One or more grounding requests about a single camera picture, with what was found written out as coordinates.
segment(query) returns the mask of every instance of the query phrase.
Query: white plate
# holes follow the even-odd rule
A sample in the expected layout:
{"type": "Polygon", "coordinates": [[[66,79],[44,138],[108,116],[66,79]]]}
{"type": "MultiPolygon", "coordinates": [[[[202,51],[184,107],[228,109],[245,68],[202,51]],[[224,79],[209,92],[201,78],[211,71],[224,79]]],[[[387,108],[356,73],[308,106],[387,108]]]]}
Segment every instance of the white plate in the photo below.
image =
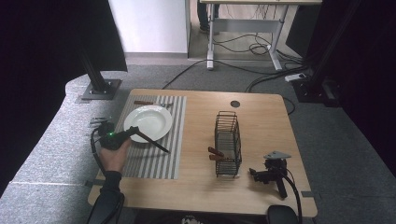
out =
{"type": "MultiPolygon", "coordinates": [[[[172,126],[172,116],[169,111],[158,105],[144,105],[132,111],[124,121],[124,130],[131,126],[139,127],[139,131],[153,141],[164,137],[172,126]]],[[[137,134],[131,136],[131,139],[139,143],[147,141],[137,134]]]]}

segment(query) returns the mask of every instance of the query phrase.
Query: gray carpet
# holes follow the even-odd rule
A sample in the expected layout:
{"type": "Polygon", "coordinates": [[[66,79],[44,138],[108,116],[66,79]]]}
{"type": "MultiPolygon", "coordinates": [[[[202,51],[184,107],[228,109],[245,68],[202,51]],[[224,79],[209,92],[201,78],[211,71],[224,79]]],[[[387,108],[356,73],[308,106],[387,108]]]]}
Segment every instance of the gray carpet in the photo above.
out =
{"type": "MultiPolygon", "coordinates": [[[[69,82],[58,114],[0,200],[0,222],[84,223],[91,210],[85,184],[98,171],[90,119],[111,116],[117,122],[131,89],[161,89],[187,67],[130,65],[128,73],[103,72],[105,78],[122,79],[113,101],[80,104],[90,81],[83,76],[69,82]]],[[[207,71],[200,63],[167,89],[240,92],[261,76],[218,64],[207,71]]],[[[295,103],[290,122],[318,207],[318,215],[304,223],[396,223],[396,179],[342,108],[299,104],[283,78],[260,83],[252,92],[281,94],[295,103]]],[[[124,209],[121,223],[131,223],[134,215],[124,209]]]]}

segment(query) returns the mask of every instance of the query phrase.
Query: wire basket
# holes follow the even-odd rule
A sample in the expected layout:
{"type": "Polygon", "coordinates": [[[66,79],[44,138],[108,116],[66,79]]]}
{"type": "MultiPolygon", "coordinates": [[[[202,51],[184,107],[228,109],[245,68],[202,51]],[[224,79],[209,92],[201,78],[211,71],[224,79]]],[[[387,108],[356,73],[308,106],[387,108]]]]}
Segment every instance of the wire basket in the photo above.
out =
{"type": "Polygon", "coordinates": [[[222,160],[216,161],[216,175],[238,174],[242,163],[241,138],[235,112],[220,111],[216,118],[215,148],[224,154],[222,160]]]}

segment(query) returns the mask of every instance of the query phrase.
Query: striped placemat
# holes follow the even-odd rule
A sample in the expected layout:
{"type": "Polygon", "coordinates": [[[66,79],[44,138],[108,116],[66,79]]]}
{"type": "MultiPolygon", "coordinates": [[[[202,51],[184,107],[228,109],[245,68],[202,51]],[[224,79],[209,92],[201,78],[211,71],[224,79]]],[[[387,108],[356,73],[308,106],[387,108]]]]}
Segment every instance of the striped placemat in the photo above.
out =
{"type": "Polygon", "coordinates": [[[169,150],[165,153],[150,143],[133,142],[128,150],[128,159],[124,167],[124,177],[177,179],[180,161],[181,140],[183,135],[186,96],[153,96],[130,95],[122,110],[116,132],[123,131],[123,122],[136,108],[134,101],[149,101],[159,103],[174,103],[167,107],[172,115],[173,123],[169,133],[156,141],[169,150]]]}

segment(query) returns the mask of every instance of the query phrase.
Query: wooden table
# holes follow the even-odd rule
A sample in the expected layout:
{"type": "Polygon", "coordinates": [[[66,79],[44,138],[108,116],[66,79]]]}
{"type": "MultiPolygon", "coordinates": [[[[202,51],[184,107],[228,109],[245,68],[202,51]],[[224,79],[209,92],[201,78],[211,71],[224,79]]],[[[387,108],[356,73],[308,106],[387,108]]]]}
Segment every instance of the wooden table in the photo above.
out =
{"type": "MultiPolygon", "coordinates": [[[[265,170],[263,156],[274,151],[291,155],[287,159],[302,200],[303,216],[314,217],[317,208],[297,147],[289,117],[280,95],[218,91],[132,90],[133,95],[187,96],[178,179],[128,178],[120,182],[125,206],[135,208],[264,215],[271,204],[285,204],[297,212],[290,185],[282,200],[276,183],[255,182],[248,169],[265,170]],[[238,101],[234,108],[231,101],[238,101]],[[215,162],[207,151],[213,147],[216,115],[236,112],[242,142],[239,176],[216,177],[215,162]]],[[[93,186],[89,203],[94,204],[101,186],[93,186]]]]}
{"type": "Polygon", "coordinates": [[[272,43],[268,46],[268,53],[276,70],[281,70],[279,59],[277,58],[276,45],[285,23],[289,5],[319,5],[322,0],[201,0],[201,3],[210,4],[210,33],[207,50],[207,69],[213,69],[213,59],[215,45],[213,44],[214,32],[244,32],[244,33],[272,33],[272,43]],[[281,5],[281,13],[278,21],[274,20],[236,20],[217,19],[214,17],[214,4],[234,4],[234,5],[281,5]]]}

